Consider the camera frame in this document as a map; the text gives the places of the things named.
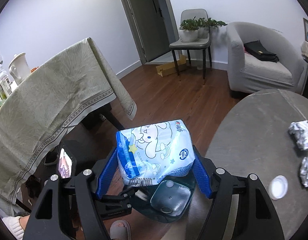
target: blue gripper pad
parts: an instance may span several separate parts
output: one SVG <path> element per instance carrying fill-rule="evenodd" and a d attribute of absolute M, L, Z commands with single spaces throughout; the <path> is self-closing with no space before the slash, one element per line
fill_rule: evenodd
<path fill-rule="evenodd" d="M 194 173 L 199 189 L 201 190 L 203 194 L 205 194 L 207 198 L 210 198 L 210 196 L 212 195 L 212 190 L 210 186 L 210 178 L 203 164 L 197 157 L 196 153 L 194 154 L 195 154 L 195 160 L 192 166 L 192 171 Z"/>
<path fill-rule="evenodd" d="M 103 195 L 105 195 L 108 191 L 108 188 L 112 182 L 113 176 L 115 174 L 115 171 L 118 166 L 117 161 L 117 148 L 115 148 L 112 156 L 106 163 L 106 166 L 104 167 L 99 179 L 98 179 L 98 186 L 96 195 L 98 199 L 101 199 Z"/>

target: black bag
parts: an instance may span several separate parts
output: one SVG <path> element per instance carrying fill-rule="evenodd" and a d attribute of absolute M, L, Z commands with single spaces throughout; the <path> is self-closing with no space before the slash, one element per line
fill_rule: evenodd
<path fill-rule="evenodd" d="M 278 56 L 275 53 L 267 51 L 260 41 L 252 41 L 244 44 L 246 51 L 259 59 L 260 61 L 271 61 L 277 63 Z"/>

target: door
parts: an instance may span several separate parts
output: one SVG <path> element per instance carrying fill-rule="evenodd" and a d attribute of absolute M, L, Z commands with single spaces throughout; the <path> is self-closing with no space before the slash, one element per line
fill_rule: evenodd
<path fill-rule="evenodd" d="M 158 0 L 128 0 L 146 61 L 167 53 L 169 41 Z"/>

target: metal screw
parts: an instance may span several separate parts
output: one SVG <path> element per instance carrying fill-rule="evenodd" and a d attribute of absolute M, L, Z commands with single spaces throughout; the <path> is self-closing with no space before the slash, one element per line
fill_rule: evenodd
<path fill-rule="evenodd" d="M 58 179 L 58 175 L 54 174 L 50 177 L 52 181 L 56 181 Z"/>
<path fill-rule="evenodd" d="M 257 180 L 257 176 L 256 176 L 255 174 L 251 174 L 251 175 L 250 175 L 250 178 L 251 178 L 252 180 Z"/>
<path fill-rule="evenodd" d="M 90 169 L 84 170 L 84 171 L 83 171 L 83 174 L 84 174 L 85 176 L 91 175 L 91 174 L 92 174 L 92 170 L 90 170 Z"/>
<path fill-rule="evenodd" d="M 225 170 L 222 169 L 222 168 L 217 168 L 217 169 L 216 169 L 216 173 L 222 175 L 222 174 L 225 173 Z"/>

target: door handle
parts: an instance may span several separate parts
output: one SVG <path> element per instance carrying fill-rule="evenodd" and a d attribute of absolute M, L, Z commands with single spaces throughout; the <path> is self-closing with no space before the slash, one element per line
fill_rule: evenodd
<path fill-rule="evenodd" d="M 158 11 L 159 11 L 159 14 L 161 15 L 161 17 L 163 17 L 162 10 L 161 10 L 160 7 L 158 7 Z"/>

